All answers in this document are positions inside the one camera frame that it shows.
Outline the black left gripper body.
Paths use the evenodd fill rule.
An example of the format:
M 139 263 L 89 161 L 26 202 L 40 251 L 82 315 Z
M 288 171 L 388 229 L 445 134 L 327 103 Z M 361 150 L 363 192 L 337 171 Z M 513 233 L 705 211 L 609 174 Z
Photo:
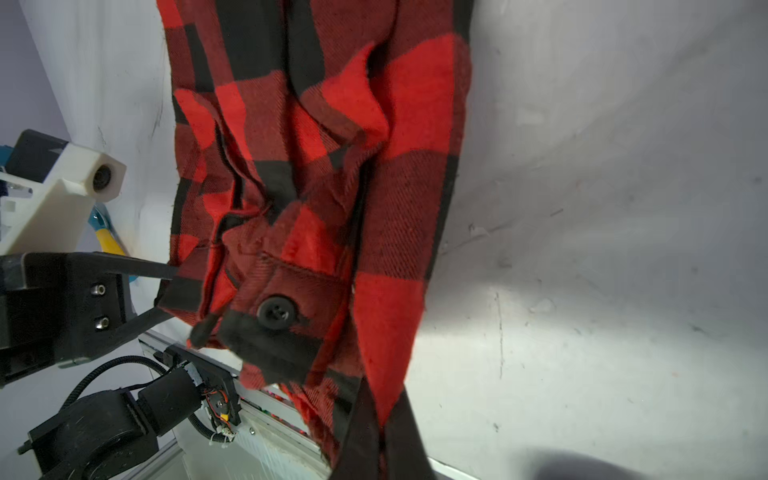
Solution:
M 1 258 L 1 385 L 100 358 L 132 340 L 130 261 L 102 253 Z

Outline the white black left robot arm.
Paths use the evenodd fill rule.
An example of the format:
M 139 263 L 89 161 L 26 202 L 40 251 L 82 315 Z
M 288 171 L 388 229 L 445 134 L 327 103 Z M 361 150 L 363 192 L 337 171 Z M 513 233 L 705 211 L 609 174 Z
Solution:
M 114 351 L 168 319 L 131 310 L 129 280 L 168 280 L 172 266 L 106 253 L 22 253 L 1 259 L 1 382 L 52 366 L 95 363 L 101 376 L 123 363 L 148 367 L 148 383 L 88 393 L 78 384 L 22 445 L 46 479 L 110 479 L 159 451 L 159 439 L 189 422 L 218 444 L 241 422 L 234 375 L 185 348 L 151 358 Z

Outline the red black plaid shirt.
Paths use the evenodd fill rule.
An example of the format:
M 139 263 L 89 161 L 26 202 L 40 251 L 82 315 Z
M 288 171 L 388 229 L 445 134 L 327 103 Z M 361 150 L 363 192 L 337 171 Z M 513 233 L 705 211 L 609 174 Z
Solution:
M 180 182 L 159 305 L 276 386 L 331 470 L 384 430 L 457 176 L 469 1 L 161 1 Z

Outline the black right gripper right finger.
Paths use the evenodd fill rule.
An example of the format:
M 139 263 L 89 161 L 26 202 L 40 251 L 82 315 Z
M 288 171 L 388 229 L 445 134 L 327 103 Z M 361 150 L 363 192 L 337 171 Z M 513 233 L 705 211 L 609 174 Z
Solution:
M 386 478 L 435 480 L 406 391 L 394 405 L 384 430 Z

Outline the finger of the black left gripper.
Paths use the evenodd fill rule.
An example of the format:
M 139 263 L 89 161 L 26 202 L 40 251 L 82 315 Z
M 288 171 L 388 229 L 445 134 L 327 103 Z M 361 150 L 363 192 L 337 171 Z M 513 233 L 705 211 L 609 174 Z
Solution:
M 107 270 L 127 276 L 170 280 L 178 268 L 165 263 L 121 255 L 107 255 Z
M 89 338 L 89 359 L 103 357 L 171 318 L 170 313 L 152 308 L 123 324 L 98 330 Z

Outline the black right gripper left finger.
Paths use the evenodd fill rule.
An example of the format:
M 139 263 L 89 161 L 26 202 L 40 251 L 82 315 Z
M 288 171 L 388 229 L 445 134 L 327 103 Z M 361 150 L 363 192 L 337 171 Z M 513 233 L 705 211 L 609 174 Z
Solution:
M 380 478 L 380 427 L 367 380 L 362 379 L 347 433 L 330 480 Z

